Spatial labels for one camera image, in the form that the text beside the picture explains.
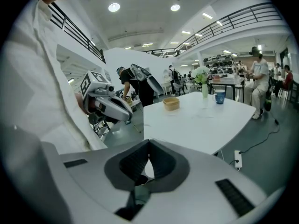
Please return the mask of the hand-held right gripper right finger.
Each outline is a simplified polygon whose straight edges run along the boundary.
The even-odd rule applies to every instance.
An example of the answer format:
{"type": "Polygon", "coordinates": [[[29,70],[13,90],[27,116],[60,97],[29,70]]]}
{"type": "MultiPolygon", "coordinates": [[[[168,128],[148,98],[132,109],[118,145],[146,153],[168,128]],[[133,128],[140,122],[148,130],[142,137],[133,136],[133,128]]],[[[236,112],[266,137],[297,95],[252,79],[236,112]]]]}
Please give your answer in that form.
{"type": "Polygon", "coordinates": [[[189,161],[180,153],[155,140],[147,144],[149,161],[153,167],[154,180],[146,184],[150,193],[174,191],[190,172],[189,161]]]}

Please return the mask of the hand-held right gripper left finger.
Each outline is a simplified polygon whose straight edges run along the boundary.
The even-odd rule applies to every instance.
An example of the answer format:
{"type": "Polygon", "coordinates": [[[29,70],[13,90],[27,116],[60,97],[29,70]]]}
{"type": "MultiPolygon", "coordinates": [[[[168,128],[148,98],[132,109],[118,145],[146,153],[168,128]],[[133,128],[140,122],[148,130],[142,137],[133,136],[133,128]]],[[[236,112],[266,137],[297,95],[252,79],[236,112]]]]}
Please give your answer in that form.
{"type": "Polygon", "coordinates": [[[143,173],[149,160],[148,142],[144,140],[111,157],[104,166],[106,177],[119,190],[132,191],[149,178],[143,173]]]}

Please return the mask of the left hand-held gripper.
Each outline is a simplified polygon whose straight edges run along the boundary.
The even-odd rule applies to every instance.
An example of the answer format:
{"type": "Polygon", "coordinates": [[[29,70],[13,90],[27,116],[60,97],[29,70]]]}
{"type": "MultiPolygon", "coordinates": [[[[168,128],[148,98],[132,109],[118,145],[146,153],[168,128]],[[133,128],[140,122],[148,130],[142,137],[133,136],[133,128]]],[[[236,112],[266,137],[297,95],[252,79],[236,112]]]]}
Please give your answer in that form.
{"type": "Polygon", "coordinates": [[[90,100],[104,116],[117,121],[130,121],[133,115],[130,105],[119,98],[114,86],[100,73],[88,71],[80,84],[84,108],[87,110],[90,100]]]}

